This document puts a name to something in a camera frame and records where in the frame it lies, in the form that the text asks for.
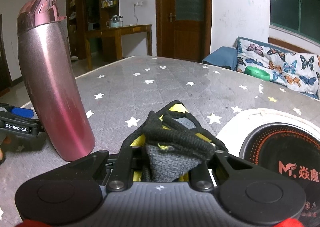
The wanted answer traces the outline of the person's left hand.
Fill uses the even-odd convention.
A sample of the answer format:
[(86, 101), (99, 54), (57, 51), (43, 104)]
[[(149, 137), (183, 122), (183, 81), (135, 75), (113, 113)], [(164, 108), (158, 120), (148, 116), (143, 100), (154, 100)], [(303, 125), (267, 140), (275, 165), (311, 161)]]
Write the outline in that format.
[[(5, 136), (1, 139), (1, 144), (10, 144), (11, 138), (8, 136)], [(0, 148), (0, 164), (2, 164), (5, 161), (5, 152)]]

